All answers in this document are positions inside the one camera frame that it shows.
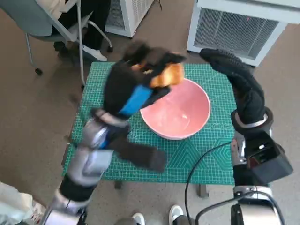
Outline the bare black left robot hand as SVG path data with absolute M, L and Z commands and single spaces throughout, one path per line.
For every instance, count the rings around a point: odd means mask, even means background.
M 185 56 L 143 41 L 131 43 L 106 79 L 103 109 L 113 116 L 129 119 L 140 109 L 167 95 L 169 84 L 153 85 L 169 66 L 180 64 Z

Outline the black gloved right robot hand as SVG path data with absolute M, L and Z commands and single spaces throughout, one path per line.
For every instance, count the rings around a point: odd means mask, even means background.
M 227 76 L 232 85 L 237 113 L 242 123 L 252 124 L 264 119 L 264 91 L 247 64 L 234 54 L 219 49 L 202 49 L 199 53 L 213 70 Z

